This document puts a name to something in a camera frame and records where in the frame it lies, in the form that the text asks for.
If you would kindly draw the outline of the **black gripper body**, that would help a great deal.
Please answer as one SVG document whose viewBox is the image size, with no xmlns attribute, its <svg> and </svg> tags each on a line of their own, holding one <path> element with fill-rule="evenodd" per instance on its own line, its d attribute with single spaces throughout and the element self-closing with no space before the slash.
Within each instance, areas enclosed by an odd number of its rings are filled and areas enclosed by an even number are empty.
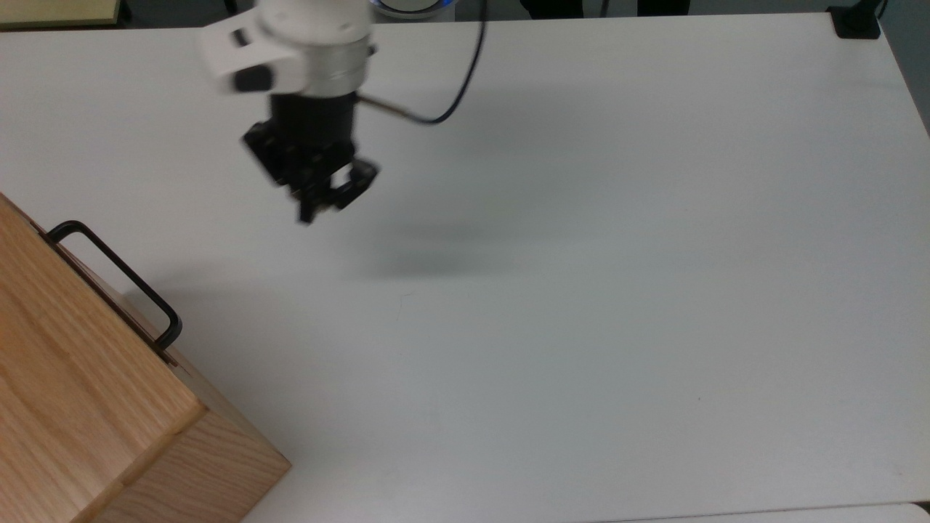
<svg viewBox="0 0 930 523">
<path fill-rule="evenodd" d="M 276 185 L 292 198 L 358 198 L 357 174 L 339 187 L 332 176 L 355 159 L 357 94 L 311 98 L 273 94 L 270 117 L 254 123 L 243 144 Z"/>
</svg>

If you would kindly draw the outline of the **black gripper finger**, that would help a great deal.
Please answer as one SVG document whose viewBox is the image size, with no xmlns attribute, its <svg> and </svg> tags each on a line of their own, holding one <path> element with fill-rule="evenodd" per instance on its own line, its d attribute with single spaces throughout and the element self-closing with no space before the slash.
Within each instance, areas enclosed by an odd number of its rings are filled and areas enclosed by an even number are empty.
<svg viewBox="0 0 930 523">
<path fill-rule="evenodd" d="M 342 211 L 352 205 L 363 193 L 368 192 L 379 172 L 381 167 L 377 163 L 362 158 L 352 160 L 345 173 L 345 180 L 330 192 L 330 206 Z"/>
<path fill-rule="evenodd" d="M 298 220 L 303 224 L 312 224 L 317 216 L 325 211 L 325 182 L 309 182 L 296 189 L 299 202 Z"/>
</svg>

